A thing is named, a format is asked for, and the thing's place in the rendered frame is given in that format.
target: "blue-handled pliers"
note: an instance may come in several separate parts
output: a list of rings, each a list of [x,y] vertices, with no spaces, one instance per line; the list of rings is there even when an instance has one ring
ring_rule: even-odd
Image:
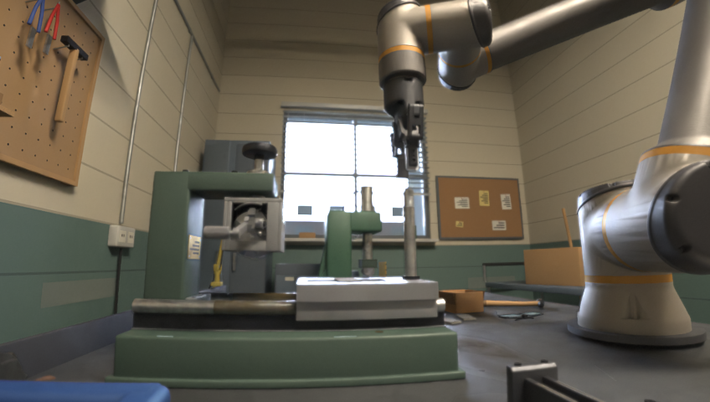
[[[34,14],[37,12],[37,9],[39,8],[39,22],[37,22],[37,28],[34,27]],[[34,44],[34,37],[37,35],[37,31],[42,29],[42,22],[44,22],[44,0],[37,0],[37,2],[34,4],[34,7],[32,8],[32,13],[29,14],[29,18],[27,20],[27,25],[32,27],[29,30],[29,35],[27,35],[27,47],[32,48],[32,45]]]

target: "pegboard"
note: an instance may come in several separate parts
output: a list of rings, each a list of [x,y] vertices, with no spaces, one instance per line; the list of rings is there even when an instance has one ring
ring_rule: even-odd
[[[521,240],[516,178],[436,178],[440,240]]]
[[[30,49],[25,45],[30,32],[26,22],[35,1],[0,3],[0,107],[6,112],[0,113],[0,161],[76,186],[104,37],[70,0],[45,0],[44,21]],[[44,25],[57,3],[59,32],[44,54],[54,23],[48,33]],[[35,27],[38,19],[35,15]],[[56,49],[64,46],[62,35],[70,36],[89,60],[77,62],[66,120],[57,122],[54,113],[69,56],[67,48]]]

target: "hammer head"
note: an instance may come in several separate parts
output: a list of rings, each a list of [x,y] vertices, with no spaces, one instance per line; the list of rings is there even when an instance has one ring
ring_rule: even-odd
[[[79,60],[88,60],[89,55],[78,45],[76,42],[69,37],[69,35],[62,35],[60,41],[69,47],[69,50],[79,50]]]

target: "label sticker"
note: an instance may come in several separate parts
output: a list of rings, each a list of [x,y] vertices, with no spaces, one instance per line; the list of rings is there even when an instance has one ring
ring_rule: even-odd
[[[506,221],[505,220],[494,220],[493,221],[493,230],[507,230]]]
[[[501,206],[503,209],[512,209],[510,194],[501,194]]]
[[[190,235],[188,239],[188,260],[199,260],[202,238]]]
[[[454,206],[456,209],[471,209],[471,201],[468,197],[454,197]]]
[[[488,193],[488,190],[478,190],[478,204],[481,207],[491,206],[491,195]]]

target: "small cardboard box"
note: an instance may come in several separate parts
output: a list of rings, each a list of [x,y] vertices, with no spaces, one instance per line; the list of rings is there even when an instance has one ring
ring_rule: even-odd
[[[529,285],[584,286],[581,247],[524,250],[523,257]]]
[[[483,312],[483,292],[460,289],[439,291],[439,297],[446,300],[446,312]]]

